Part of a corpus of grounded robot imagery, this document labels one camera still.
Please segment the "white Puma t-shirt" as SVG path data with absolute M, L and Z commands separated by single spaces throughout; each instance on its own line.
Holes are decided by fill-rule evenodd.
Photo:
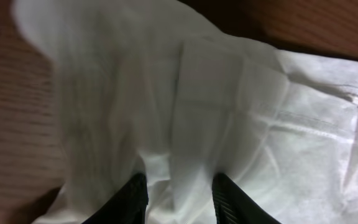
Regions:
M 65 185 L 38 223 L 81 223 L 136 173 L 147 223 L 215 223 L 227 174 L 282 223 L 358 223 L 358 62 L 221 32 L 178 1 L 16 1 L 53 65 Z

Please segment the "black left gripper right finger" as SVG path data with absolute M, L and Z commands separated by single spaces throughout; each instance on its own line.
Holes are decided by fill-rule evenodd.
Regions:
M 212 194 L 217 224 L 280 224 L 226 174 L 214 176 Z

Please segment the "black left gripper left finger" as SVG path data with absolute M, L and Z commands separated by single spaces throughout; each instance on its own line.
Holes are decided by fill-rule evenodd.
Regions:
M 138 173 L 82 224 L 145 224 L 148 202 L 146 176 Z

